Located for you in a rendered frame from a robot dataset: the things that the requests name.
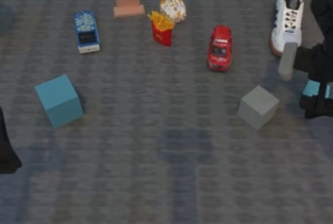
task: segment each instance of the shoe tongue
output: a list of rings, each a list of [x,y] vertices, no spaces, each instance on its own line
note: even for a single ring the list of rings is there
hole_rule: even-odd
[[[287,8],[297,10],[300,7],[300,0],[286,0]]]

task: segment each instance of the shoe sole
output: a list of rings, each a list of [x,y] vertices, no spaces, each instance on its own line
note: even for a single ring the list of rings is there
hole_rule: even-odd
[[[280,52],[280,51],[278,51],[278,50],[275,49],[275,47],[273,45],[273,40],[272,40],[272,33],[273,33],[273,31],[271,32],[271,36],[270,36],[270,48],[271,48],[272,53],[276,57],[280,58],[282,56],[282,52]]]

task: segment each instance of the red toy car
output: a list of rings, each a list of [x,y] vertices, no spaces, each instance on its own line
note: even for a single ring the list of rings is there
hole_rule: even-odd
[[[207,67],[212,71],[227,71],[232,54],[231,30],[226,25],[214,27],[210,36]]]

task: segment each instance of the car roof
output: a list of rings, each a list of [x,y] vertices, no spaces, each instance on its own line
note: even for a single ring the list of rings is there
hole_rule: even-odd
[[[217,25],[213,30],[214,38],[229,39],[230,38],[230,28],[226,25]]]

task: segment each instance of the shoelace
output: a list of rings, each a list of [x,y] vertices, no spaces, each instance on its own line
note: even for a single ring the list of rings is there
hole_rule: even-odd
[[[296,29],[297,14],[298,12],[295,10],[287,10],[285,18],[286,32],[294,32],[294,30]]]

